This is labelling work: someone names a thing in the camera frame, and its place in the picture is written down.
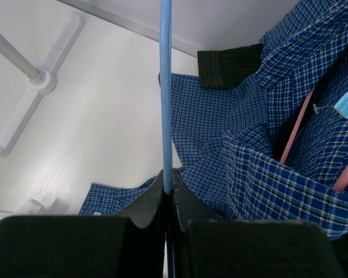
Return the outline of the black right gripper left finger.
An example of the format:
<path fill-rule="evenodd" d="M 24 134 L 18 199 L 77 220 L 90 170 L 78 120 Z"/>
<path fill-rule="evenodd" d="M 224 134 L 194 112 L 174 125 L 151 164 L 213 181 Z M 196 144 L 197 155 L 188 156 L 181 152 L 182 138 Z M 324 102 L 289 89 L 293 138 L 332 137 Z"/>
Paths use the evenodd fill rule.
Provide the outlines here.
<path fill-rule="evenodd" d="M 163 176 L 114 215 L 0 220 L 0 277 L 162 277 Z"/>

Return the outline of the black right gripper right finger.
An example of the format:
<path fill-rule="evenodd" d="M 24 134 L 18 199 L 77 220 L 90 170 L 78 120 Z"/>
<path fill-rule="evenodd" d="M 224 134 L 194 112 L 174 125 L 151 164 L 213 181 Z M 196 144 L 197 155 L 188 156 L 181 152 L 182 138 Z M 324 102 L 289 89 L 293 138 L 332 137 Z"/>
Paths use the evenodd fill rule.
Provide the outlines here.
<path fill-rule="evenodd" d="M 321 229 L 302 220 L 227 220 L 173 171 L 172 277 L 345 277 Z"/>

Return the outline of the light blue hanger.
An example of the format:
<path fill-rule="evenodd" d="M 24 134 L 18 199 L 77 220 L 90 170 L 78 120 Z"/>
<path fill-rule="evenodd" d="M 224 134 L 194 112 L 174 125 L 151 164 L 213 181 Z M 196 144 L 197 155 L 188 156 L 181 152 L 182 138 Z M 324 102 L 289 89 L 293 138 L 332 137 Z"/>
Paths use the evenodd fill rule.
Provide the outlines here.
<path fill-rule="evenodd" d="M 159 22 L 159 83 L 161 89 L 161 122 L 163 147 L 164 192 L 172 192 L 172 131 L 171 131 L 171 51 L 172 1 L 161 1 Z"/>

